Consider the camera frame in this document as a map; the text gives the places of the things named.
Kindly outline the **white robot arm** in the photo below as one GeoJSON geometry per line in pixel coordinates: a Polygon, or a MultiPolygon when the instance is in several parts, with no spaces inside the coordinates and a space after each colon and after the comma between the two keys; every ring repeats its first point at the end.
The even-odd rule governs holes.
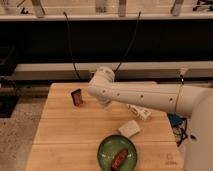
{"type": "Polygon", "coordinates": [[[115,82],[109,67],[99,67],[88,83],[88,93],[101,104],[118,101],[191,120],[190,140],[184,160],[185,171],[213,171],[213,88],[180,84],[137,84],[115,82]]]}

